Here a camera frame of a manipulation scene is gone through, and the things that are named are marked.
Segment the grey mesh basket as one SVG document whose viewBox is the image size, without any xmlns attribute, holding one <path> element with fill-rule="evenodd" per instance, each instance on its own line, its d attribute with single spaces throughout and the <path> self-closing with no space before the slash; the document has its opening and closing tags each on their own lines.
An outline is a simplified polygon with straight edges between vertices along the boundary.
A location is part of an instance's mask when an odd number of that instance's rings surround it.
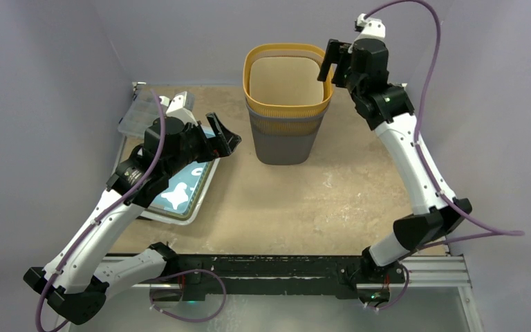
<svg viewBox="0 0 531 332">
<path fill-rule="evenodd" d="M 246 106 L 257 158 L 267 165 L 298 165 L 306 161 L 327 110 L 308 117 L 263 116 Z"/>
</svg>

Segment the beige plastic bin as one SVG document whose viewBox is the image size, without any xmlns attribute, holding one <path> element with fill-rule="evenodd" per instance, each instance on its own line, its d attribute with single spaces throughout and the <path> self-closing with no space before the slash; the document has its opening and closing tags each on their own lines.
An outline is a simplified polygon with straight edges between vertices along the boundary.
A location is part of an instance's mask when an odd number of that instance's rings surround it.
<svg viewBox="0 0 531 332">
<path fill-rule="evenodd" d="M 324 100 L 319 65 L 305 57 L 263 57 L 250 67 L 249 96 L 262 104 L 310 106 Z"/>
</svg>

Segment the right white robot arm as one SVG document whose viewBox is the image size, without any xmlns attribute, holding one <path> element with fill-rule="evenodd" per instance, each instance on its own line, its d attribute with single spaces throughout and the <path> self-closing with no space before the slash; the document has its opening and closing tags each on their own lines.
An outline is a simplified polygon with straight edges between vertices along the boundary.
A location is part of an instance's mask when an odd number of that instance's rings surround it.
<svg viewBox="0 0 531 332">
<path fill-rule="evenodd" d="M 472 211 L 469 200 L 456 198 L 436 170 L 425 169 L 433 161 L 415 133 L 418 119 L 407 92 L 388 81 L 388 59 L 378 39 L 352 44 L 330 39 L 317 78 L 326 80 L 336 64 L 332 84 L 348 91 L 357 113 L 386 147 L 411 202 L 412 213 L 394 221 L 388 236 L 363 251 L 360 271 L 371 282 L 385 276 L 388 265 L 451 233 L 463 221 L 461 214 Z"/>
</svg>

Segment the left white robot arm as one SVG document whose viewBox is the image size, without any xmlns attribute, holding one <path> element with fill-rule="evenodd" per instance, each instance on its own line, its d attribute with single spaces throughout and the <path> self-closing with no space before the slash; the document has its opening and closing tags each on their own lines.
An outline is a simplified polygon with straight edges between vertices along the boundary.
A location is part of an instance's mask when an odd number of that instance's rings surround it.
<svg viewBox="0 0 531 332">
<path fill-rule="evenodd" d="M 139 255 L 102 267 L 107 252 L 169 180 L 191 163 L 230 156 L 241 137 L 229 131 L 214 113 L 207 114 L 212 136 L 199 122 L 161 116 L 154 120 L 129 157 L 107 181 L 94 211 L 70 243 L 46 266 L 28 269 L 24 281 L 66 322 L 92 319 L 105 301 L 150 279 L 169 283 L 178 276 L 178 255 L 166 244 L 154 243 Z"/>
</svg>

